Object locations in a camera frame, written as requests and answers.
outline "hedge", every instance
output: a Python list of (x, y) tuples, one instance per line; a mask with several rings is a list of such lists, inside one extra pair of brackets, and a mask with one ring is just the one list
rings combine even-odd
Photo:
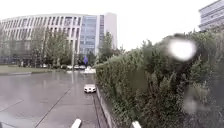
[[(187, 62), (170, 57), (166, 48), (173, 38), (195, 41), (196, 55)], [(168, 36), (97, 65), (97, 85), (112, 105), (117, 125), (129, 128), (138, 120), (144, 128), (223, 127), (209, 90), (223, 58), (220, 42), (211, 31)], [(190, 113), (188, 99), (209, 110)]]

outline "lawn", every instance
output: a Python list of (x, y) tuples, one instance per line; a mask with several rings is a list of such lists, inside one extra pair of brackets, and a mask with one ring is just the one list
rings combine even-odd
[(47, 72), (52, 71), (50, 69), (41, 68), (22, 68), (16, 66), (0, 66), (0, 73), (23, 73), (23, 72)]

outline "overcast sky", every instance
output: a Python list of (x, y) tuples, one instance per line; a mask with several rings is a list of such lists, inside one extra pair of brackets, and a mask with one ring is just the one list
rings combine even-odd
[(198, 10), (215, 0), (1, 0), (0, 19), (47, 13), (102, 14), (118, 17), (118, 45), (129, 50), (145, 39), (198, 30)]

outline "road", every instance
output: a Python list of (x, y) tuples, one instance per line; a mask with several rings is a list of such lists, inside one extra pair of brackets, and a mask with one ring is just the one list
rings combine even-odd
[(3, 128), (107, 128), (96, 94), (85, 94), (78, 72), (0, 76)]

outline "office building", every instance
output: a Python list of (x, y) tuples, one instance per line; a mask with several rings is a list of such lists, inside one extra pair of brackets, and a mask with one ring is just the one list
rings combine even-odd
[(50, 31), (64, 31), (67, 42), (73, 46), (75, 53), (98, 53), (104, 34), (108, 31), (113, 36), (113, 48), (117, 47), (117, 16), (113, 13), (105, 15), (84, 14), (45, 14), (20, 16), (3, 19), (0, 25), (7, 37), (13, 35), (17, 41), (26, 40), (25, 49), (30, 48), (31, 35), (34, 28), (42, 26)]
[(224, 0), (215, 1), (199, 10), (201, 31), (224, 23)]

